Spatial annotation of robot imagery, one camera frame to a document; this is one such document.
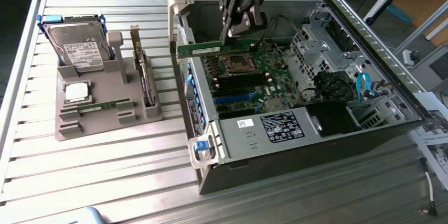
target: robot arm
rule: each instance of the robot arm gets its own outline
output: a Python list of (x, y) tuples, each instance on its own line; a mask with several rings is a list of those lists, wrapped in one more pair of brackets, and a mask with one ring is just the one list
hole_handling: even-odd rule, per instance
[(218, 0), (222, 12), (222, 31), (220, 40), (229, 43), (232, 38), (246, 31), (266, 27), (265, 14), (260, 11), (262, 0)]

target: aluminum table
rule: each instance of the aluminum table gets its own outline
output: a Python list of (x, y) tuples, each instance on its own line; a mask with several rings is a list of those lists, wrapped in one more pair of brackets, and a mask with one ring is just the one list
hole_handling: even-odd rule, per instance
[[(122, 32), (128, 57), (129, 25), (140, 25), (164, 120), (58, 142), (52, 135), (57, 57), (34, 15), (97, 13), (108, 30)], [(66, 223), (85, 206), (108, 223), (448, 221), (448, 195), (436, 179), (440, 217), (418, 213), (428, 185), (418, 150), (405, 136), (360, 156), (200, 196), (166, 36), (166, 0), (32, 0), (0, 112), (1, 224)]]

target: paper sheet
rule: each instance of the paper sheet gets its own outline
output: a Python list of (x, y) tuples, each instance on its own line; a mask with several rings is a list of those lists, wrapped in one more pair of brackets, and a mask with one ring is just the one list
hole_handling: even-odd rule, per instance
[(448, 109), (432, 92), (414, 93), (414, 97), (430, 113), (432, 120), (410, 131), (410, 136), (448, 189)]

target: hard drive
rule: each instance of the hard drive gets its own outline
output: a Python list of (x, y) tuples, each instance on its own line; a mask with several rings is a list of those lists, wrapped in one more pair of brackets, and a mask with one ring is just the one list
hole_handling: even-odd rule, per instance
[(56, 50), (60, 64), (73, 65), (77, 72), (104, 69), (102, 61), (113, 59), (106, 44), (104, 20), (97, 16), (45, 16), (38, 24)]

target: motherboard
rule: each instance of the motherboard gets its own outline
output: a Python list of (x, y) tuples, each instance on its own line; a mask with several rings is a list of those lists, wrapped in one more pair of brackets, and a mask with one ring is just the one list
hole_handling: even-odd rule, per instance
[(253, 52), (201, 57), (220, 119), (289, 109), (298, 101), (297, 87), (272, 43)]

